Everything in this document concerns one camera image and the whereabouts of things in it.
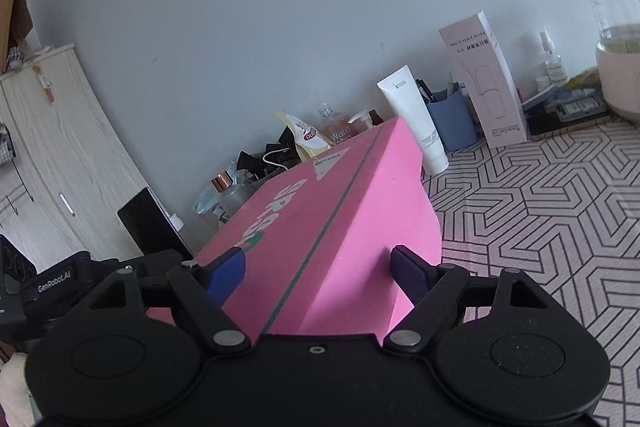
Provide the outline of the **pink box lid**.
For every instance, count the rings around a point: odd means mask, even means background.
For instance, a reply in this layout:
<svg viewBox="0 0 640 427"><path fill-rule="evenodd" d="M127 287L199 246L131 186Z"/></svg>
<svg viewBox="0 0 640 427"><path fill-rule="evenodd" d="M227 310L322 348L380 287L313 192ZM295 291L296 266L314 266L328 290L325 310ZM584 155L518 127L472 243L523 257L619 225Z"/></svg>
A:
<svg viewBox="0 0 640 427"><path fill-rule="evenodd" d="M267 181L196 257L207 265L243 249L245 277L224 312L250 339L383 339L412 308L390 273L392 249L442 260L421 171L409 127L393 118Z"/></svg>

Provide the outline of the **wooden wardrobe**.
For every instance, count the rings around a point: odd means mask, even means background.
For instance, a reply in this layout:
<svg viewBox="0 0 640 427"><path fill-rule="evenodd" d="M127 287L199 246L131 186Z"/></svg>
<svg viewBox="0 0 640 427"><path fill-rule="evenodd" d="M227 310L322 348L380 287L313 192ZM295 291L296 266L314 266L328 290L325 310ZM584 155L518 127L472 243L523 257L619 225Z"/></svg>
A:
<svg viewBox="0 0 640 427"><path fill-rule="evenodd" d="M117 216L146 182L106 117L74 46L61 46L1 77L1 120L21 178L1 206L1 231L43 271L89 251L96 260L138 257Z"/></svg>

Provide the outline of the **black tablet screen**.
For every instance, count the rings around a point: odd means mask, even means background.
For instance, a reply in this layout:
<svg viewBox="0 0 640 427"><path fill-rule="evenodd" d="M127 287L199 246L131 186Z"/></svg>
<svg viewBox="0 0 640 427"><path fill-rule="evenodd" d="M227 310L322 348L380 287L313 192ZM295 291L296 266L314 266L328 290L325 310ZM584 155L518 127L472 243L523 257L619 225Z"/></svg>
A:
<svg viewBox="0 0 640 427"><path fill-rule="evenodd" d="M193 258L177 229L149 187L134 195L117 216L144 255L177 251L183 260Z"/></svg>

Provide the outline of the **clear bottle copper cap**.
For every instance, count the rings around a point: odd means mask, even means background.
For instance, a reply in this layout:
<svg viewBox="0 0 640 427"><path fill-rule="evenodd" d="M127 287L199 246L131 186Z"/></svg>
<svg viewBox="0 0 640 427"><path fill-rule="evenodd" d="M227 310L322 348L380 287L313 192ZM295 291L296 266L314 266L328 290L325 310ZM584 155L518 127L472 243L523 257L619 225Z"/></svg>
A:
<svg viewBox="0 0 640 427"><path fill-rule="evenodd" d="M254 188L245 183L234 182L227 170L218 172L212 179L217 191L219 221L225 225L254 194Z"/></svg>

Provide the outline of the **blue pen holder cup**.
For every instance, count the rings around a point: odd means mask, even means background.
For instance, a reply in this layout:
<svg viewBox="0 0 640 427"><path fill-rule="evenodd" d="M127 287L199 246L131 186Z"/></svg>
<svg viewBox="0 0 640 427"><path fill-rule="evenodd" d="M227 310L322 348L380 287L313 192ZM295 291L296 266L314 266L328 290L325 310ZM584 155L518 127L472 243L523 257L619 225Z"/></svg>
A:
<svg viewBox="0 0 640 427"><path fill-rule="evenodd" d="M448 153L478 141L469 105L459 83L450 83L446 90L439 92L431 91L422 79L417 79L416 85Z"/></svg>

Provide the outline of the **black binder clips pile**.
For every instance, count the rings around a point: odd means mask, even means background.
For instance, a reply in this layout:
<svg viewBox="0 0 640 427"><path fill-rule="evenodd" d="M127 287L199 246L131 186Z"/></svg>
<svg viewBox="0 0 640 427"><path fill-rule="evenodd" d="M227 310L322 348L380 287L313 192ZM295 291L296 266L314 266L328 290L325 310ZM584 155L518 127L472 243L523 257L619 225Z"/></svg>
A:
<svg viewBox="0 0 640 427"><path fill-rule="evenodd" d="M301 162L294 135L290 129L284 128L279 139L267 143L261 152L247 153L241 150L235 163L236 177L243 183L267 181Z"/></svg>

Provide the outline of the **white pump bottle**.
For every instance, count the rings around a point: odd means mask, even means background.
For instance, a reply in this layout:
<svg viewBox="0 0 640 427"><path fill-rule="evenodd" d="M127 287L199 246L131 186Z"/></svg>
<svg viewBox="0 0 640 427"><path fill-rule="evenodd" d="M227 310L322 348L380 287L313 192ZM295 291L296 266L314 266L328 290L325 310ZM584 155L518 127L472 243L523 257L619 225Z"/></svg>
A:
<svg viewBox="0 0 640 427"><path fill-rule="evenodd" d="M352 128L352 134L361 134L379 124L383 124L383 118L375 109L365 109L349 118L348 124Z"/></svg>

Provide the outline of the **small clear spray bottle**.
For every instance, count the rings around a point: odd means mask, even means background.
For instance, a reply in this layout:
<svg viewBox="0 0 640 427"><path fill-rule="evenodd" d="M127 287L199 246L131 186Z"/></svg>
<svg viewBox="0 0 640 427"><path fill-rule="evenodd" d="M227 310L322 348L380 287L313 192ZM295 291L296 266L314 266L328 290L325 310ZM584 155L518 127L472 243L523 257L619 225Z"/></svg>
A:
<svg viewBox="0 0 640 427"><path fill-rule="evenodd" d="M547 75L552 86L563 88L568 83L568 75L562 56L556 52L555 45L548 34L543 30L539 33L542 49L546 54L544 66L546 66Z"/></svg>

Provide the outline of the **orange liquid glass bottle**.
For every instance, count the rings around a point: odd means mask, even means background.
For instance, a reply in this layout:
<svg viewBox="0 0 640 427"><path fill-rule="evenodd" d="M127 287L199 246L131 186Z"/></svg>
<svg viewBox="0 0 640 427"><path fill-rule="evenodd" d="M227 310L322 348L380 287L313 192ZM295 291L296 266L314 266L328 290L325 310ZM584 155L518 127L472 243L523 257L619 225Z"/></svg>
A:
<svg viewBox="0 0 640 427"><path fill-rule="evenodd" d="M321 117L320 131L333 145L352 139L358 134L349 122L349 116L337 112L329 103L322 103L318 112Z"/></svg>

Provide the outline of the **white cosmetic tube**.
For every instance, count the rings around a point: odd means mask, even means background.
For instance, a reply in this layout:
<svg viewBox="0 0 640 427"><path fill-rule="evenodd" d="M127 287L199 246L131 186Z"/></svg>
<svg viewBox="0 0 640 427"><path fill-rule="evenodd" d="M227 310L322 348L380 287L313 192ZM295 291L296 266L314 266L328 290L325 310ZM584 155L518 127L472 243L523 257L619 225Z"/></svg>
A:
<svg viewBox="0 0 640 427"><path fill-rule="evenodd" d="M378 82L394 114L401 117L416 139L423 156L423 169L429 176L444 172L449 160L434 121L408 65Z"/></svg>

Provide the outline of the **tall white carton box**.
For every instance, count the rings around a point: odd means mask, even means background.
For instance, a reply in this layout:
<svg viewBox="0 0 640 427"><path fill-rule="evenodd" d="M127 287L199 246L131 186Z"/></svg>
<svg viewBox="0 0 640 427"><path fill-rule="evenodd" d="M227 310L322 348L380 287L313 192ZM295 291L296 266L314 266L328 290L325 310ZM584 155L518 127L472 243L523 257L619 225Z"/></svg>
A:
<svg viewBox="0 0 640 427"><path fill-rule="evenodd" d="M526 118L506 58L483 11L439 29L489 147L525 143Z"/></svg>

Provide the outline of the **electric glass kettle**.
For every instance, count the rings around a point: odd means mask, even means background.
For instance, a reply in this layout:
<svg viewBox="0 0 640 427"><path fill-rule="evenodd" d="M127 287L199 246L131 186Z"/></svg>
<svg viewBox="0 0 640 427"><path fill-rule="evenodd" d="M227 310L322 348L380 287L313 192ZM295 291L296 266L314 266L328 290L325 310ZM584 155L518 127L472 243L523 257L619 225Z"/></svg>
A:
<svg viewBox="0 0 640 427"><path fill-rule="evenodd" d="M597 68L603 98L618 115L639 120L639 0L588 0L598 26Z"/></svg>

